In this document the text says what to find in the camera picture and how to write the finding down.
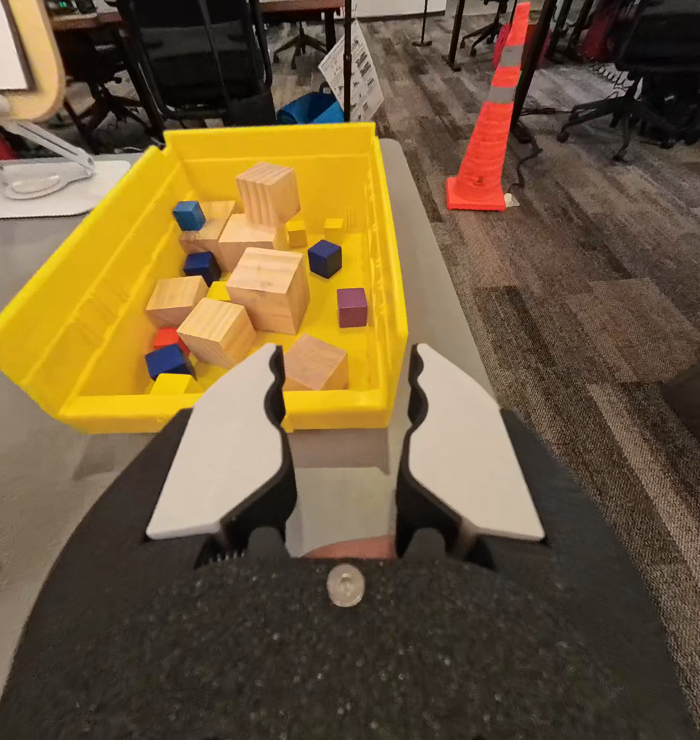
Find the orange traffic cone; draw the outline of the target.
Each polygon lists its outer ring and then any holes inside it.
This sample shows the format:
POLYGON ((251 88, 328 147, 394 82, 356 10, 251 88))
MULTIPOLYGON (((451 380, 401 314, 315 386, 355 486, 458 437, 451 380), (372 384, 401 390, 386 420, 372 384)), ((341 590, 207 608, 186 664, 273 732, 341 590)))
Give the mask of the orange traffic cone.
POLYGON ((502 172, 529 17, 530 3, 517 4, 465 156, 457 175, 446 182, 446 202, 450 211, 501 212, 507 208, 502 172))

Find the black office chair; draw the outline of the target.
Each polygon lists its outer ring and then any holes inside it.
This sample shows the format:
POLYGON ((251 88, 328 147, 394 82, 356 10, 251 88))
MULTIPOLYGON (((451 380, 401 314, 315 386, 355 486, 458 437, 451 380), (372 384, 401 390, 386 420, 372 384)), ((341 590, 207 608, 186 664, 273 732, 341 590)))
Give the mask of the black office chair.
POLYGON ((118 12, 164 121, 277 123, 257 1, 120 1, 118 12))
POLYGON ((556 139, 608 118, 621 131, 623 161, 634 134, 662 149, 700 140, 700 1, 620 2, 609 41, 623 92, 572 108, 556 139))

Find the pile of mixed wooden cubes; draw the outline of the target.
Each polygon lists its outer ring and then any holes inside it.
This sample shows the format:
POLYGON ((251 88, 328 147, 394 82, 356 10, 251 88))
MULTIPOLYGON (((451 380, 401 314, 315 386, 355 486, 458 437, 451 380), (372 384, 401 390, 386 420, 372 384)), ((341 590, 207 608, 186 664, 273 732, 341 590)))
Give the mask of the pile of mixed wooden cubes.
POLYGON ((333 208, 310 240, 306 198, 286 165, 256 163, 235 184, 239 203, 187 200, 173 209, 184 257, 146 304, 157 328, 145 356, 149 393, 201 393, 205 371, 234 368, 264 335, 290 338, 286 390, 347 389, 347 351, 302 327, 322 306, 317 286, 331 291, 352 264, 344 247, 351 222, 333 208))

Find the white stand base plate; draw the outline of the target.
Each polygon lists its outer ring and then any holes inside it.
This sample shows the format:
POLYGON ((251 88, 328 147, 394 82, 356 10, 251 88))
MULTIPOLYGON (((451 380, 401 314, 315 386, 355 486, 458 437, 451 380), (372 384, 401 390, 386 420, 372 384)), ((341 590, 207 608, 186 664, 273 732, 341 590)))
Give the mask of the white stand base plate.
POLYGON ((132 164, 97 159, 40 125, 14 116, 0 93, 0 124, 9 132, 58 155, 38 162, 0 161, 0 220, 66 217, 92 211, 132 164))

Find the yellow plastic box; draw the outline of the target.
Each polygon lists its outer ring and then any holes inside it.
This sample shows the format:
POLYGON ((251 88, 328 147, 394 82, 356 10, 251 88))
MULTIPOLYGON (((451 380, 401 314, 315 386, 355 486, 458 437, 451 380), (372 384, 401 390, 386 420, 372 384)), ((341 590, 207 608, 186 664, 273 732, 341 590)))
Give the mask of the yellow plastic box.
POLYGON ((388 182, 375 126, 251 126, 166 132, 0 312, 0 371, 45 412, 94 434, 156 432, 197 393, 155 394, 145 305, 186 255, 171 210, 239 200, 256 163, 294 168, 307 237, 340 218, 342 269, 307 273, 300 332, 347 352, 348 389, 285 395, 287 432, 380 429, 395 403, 408 318, 388 182))

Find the white printed sheet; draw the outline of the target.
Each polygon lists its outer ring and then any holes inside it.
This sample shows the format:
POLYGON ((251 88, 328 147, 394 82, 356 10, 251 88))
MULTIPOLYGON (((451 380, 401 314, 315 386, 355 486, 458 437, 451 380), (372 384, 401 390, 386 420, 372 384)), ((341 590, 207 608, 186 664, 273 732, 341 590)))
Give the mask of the white printed sheet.
MULTIPOLYGON (((341 109, 344 109, 344 49, 341 38, 319 62, 319 71, 341 109)), ((357 19, 351 25, 351 111, 352 123, 370 122, 383 105, 379 77, 362 28, 357 19)))

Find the black tripod stand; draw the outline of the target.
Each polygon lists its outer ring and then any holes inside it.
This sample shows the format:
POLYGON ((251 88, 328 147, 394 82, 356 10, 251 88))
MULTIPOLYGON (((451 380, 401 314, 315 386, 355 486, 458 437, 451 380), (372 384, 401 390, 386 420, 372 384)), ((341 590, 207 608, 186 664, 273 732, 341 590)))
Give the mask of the black tripod stand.
POLYGON ((343 115, 344 122, 351 121, 351 82, 352 82, 352 1, 344 1, 344 36, 343 36, 343 115))

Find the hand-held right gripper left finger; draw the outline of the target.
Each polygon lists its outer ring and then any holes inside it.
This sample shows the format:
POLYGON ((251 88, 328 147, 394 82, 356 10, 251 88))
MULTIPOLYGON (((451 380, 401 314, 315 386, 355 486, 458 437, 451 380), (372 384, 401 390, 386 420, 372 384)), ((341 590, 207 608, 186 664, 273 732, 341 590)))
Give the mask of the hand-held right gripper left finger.
POLYGON ((151 519, 149 540, 221 538, 229 553, 289 560, 297 504, 282 347, 267 343, 194 404, 151 519))

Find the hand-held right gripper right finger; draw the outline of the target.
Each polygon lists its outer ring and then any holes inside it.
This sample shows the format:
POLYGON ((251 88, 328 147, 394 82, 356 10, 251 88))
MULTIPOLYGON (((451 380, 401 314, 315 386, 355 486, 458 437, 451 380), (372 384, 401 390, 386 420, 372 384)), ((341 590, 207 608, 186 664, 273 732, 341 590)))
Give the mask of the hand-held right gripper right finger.
POLYGON ((466 558, 481 536, 542 544, 546 533, 502 410, 427 343, 413 345, 408 419, 396 483, 396 554, 431 531, 466 558))

